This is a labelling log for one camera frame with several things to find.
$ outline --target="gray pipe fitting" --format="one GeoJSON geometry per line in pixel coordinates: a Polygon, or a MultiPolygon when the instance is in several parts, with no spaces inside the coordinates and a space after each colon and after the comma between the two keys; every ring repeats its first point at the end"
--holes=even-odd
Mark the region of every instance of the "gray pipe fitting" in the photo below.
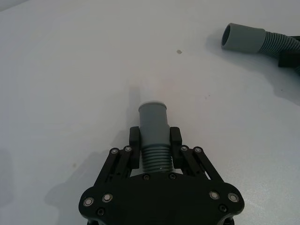
{"type": "Polygon", "coordinates": [[[139,113],[143,170],[147,173],[172,171],[170,127],[165,104],[144,103],[139,113]]]}
{"type": "Polygon", "coordinates": [[[222,48],[244,53],[257,53],[261,49],[265,37],[264,29],[230,23],[222,37],[222,48]]]}

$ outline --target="gray plastic pipe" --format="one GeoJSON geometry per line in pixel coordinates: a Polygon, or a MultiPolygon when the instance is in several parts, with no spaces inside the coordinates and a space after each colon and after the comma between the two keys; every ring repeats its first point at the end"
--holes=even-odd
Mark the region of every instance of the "gray plastic pipe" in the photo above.
{"type": "MultiPolygon", "coordinates": [[[[243,53],[263,53],[278,59],[283,50],[300,51],[300,41],[264,29],[230,23],[222,37],[222,48],[243,53]]],[[[296,67],[295,71],[300,75],[300,67],[296,67]]]]}
{"type": "Polygon", "coordinates": [[[142,165],[147,173],[173,170],[166,109],[161,102],[147,102],[139,108],[142,165]]]}

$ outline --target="hose end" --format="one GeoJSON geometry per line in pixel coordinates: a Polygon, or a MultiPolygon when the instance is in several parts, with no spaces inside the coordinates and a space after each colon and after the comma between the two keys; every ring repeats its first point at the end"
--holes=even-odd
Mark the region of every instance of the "hose end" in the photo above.
{"type": "Polygon", "coordinates": [[[222,48],[243,53],[257,53],[265,37],[264,29],[230,23],[223,33],[222,48]]]}

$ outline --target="white table surface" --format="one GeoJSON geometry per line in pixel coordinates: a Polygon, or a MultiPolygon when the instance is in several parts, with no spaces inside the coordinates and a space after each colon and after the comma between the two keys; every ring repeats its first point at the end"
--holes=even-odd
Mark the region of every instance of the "white table surface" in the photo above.
{"type": "Polygon", "coordinates": [[[242,193],[237,225],[299,224],[300,78],[220,48],[230,22],[300,35],[299,9],[298,0],[29,0],[2,11],[0,224],[85,225],[82,192],[108,150],[127,144],[151,94],[242,193]]]}

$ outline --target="black object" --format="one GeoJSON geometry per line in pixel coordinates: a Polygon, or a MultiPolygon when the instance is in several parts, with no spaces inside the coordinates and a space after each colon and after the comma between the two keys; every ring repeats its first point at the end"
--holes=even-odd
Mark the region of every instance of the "black object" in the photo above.
{"type": "Polygon", "coordinates": [[[234,225],[244,200],[224,183],[200,147],[182,145],[178,127],[170,128],[174,172],[130,177],[139,167],[140,132],[132,127],[129,146],[111,149],[93,187],[79,201],[88,225],[234,225]]]}
{"type": "MultiPolygon", "coordinates": [[[[292,38],[300,41],[300,36],[292,36],[292,38]]],[[[279,67],[296,68],[300,66],[300,51],[282,51],[279,53],[279,67]]]]}

